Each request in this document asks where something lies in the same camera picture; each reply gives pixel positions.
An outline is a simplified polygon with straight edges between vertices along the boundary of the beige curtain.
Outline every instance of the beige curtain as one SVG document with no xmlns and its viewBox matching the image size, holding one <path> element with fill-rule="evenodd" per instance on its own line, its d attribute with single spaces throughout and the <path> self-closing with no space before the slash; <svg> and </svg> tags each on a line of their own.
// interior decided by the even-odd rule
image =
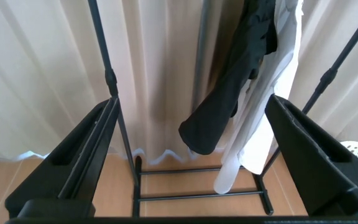
<svg viewBox="0 0 358 224">
<path fill-rule="evenodd" d="M 99 0 L 131 148 L 149 162 L 188 159 L 179 124 L 191 110 L 202 0 Z M 210 0 L 201 96 L 229 48 L 242 1 Z M 305 1 L 300 66 L 290 100 L 302 107 L 358 26 L 358 1 Z M 109 97 L 85 0 L 0 0 L 0 157 L 48 154 Z M 358 45 L 310 116 L 358 141 Z M 218 148 L 231 133 L 230 123 Z M 116 129 L 111 151 L 122 152 Z"/>
</svg>

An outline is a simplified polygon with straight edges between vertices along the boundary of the clothing rack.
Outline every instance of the clothing rack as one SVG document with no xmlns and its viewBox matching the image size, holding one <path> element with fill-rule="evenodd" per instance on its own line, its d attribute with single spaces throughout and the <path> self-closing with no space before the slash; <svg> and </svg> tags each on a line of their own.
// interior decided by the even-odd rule
<svg viewBox="0 0 358 224">
<path fill-rule="evenodd" d="M 110 94 L 112 99 L 118 101 L 119 105 L 119 115 L 118 115 L 118 123 L 122 134 L 122 139 L 124 141 L 124 147 L 126 150 L 128 163 L 131 168 L 132 177 L 134 179 L 134 194 L 133 194 L 133 206 L 132 206 L 132 217 L 139 217 L 140 215 L 140 203 L 147 202 L 147 201 L 156 201 L 156 200 L 175 200 L 175 199 L 185 199 L 185 198 L 205 198 L 205 197 L 225 197 L 225 196 L 234 196 L 234 195 L 252 195 L 252 194 L 259 194 L 260 199 L 262 201 L 262 205 L 264 207 L 265 213 L 267 215 L 272 215 L 274 210 L 272 204 L 270 203 L 268 191 L 265 188 L 263 178 L 267 171 L 272 166 L 273 162 L 276 160 L 277 156 L 280 153 L 279 148 L 274 152 L 271 159 L 268 161 L 266 166 L 264 167 L 262 173 L 260 175 L 252 174 L 255 183 L 256 189 L 255 190 L 248 190 L 248 191 L 241 191 L 241 192 L 229 192 L 226 194 L 193 194 L 193 195 L 166 195 L 166 196 L 159 196 L 159 197 L 142 197 L 140 194 L 140 186 L 141 186 L 141 176 L 142 175 L 158 175 L 158 174 L 182 174 L 182 173 L 189 173 L 189 172 L 210 172 L 210 171 L 219 171 L 220 167 L 213 167 L 213 168 L 204 168 L 204 169 L 182 169 L 182 170 L 158 170 L 158 171 L 142 171 L 142 159 L 140 157 L 136 157 L 135 162 L 132 158 L 131 149 L 129 146 L 129 140 L 126 132 L 126 127 L 124 123 L 124 118 L 122 116 L 121 106 L 119 104 L 119 97 L 118 97 L 118 90 L 117 90 L 117 80 L 114 74 L 114 71 L 111 67 L 109 54 L 106 46 L 106 40 L 104 38 L 103 27 L 99 15 L 98 5 L 96 0 L 88 0 L 89 8 L 91 9 L 92 20 L 94 23 L 94 27 L 96 30 L 96 35 L 98 37 L 99 47 L 101 51 L 101 55 L 103 58 L 105 71 L 106 82 L 109 87 Z M 201 19 L 202 22 L 201 26 L 205 24 L 205 20 Z M 200 34 L 199 40 L 203 38 L 203 33 Z M 335 79 L 337 71 L 346 57 L 349 55 L 350 51 L 353 49 L 355 44 L 358 41 L 358 28 L 356 32 L 353 34 L 349 42 L 346 44 L 345 48 L 338 56 L 334 64 L 328 71 L 321 77 L 320 83 L 316 87 L 313 95 L 308 100 L 306 106 L 303 108 L 302 112 L 307 113 L 311 109 L 311 107 L 316 103 L 319 96 L 324 92 L 327 86 Z"/>
</svg>

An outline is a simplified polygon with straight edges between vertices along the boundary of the hanging clothes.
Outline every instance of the hanging clothes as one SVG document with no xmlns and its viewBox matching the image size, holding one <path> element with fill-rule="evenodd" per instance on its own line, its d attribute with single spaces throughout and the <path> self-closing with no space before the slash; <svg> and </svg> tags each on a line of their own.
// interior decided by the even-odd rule
<svg viewBox="0 0 358 224">
<path fill-rule="evenodd" d="M 214 183 L 219 194 L 232 187 L 241 165 L 260 174 L 264 168 L 273 131 L 264 113 L 271 94 L 288 98 L 298 68 L 301 40 L 301 6 L 303 0 L 277 0 L 275 27 L 277 51 L 264 57 L 260 73 L 251 84 L 241 114 L 240 126 L 228 142 L 222 158 L 222 168 Z"/>
<path fill-rule="evenodd" d="M 212 92 L 179 127 L 185 144 L 199 154 L 214 151 L 246 81 L 255 78 L 265 54 L 276 51 L 275 1 L 244 1 L 225 66 Z"/>
</svg>

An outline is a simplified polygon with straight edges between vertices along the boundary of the white garment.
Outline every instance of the white garment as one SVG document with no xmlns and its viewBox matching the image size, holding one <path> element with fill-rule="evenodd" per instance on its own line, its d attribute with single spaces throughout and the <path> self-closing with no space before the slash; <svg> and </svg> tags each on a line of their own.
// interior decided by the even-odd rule
<svg viewBox="0 0 358 224">
<path fill-rule="evenodd" d="M 222 168 L 214 183 L 219 194 L 228 192 L 241 165 L 260 174 L 264 168 L 273 131 L 264 113 L 269 96 L 288 98 L 298 68 L 303 0 L 276 0 L 274 23 L 277 51 L 264 57 L 256 81 L 243 102 L 244 109 L 233 137 L 227 143 Z"/>
</svg>

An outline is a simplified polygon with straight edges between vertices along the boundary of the wooden floor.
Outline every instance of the wooden floor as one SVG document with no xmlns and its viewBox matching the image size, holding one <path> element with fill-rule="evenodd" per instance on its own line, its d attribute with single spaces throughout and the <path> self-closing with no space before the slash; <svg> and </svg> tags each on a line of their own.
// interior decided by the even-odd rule
<svg viewBox="0 0 358 224">
<path fill-rule="evenodd" d="M 172 158 L 144 170 L 184 169 L 190 167 L 218 166 L 220 154 L 201 156 L 186 164 Z M 41 159 L 20 162 L 0 161 L 0 223 L 8 219 L 4 208 L 5 198 L 41 163 Z M 212 192 L 217 172 L 149 175 L 142 177 L 142 195 L 175 195 L 195 192 Z M 274 215 L 306 215 L 306 210 L 280 156 L 267 172 L 264 182 L 268 189 Z M 234 189 L 254 189 L 254 180 L 246 170 L 239 172 Z M 96 216 L 129 217 L 132 209 L 133 183 L 126 160 L 109 154 L 104 163 L 93 204 Z M 247 216 L 265 215 L 258 195 L 242 195 L 215 198 L 196 198 L 142 202 L 140 214 L 144 217 L 172 216 Z"/>
</svg>

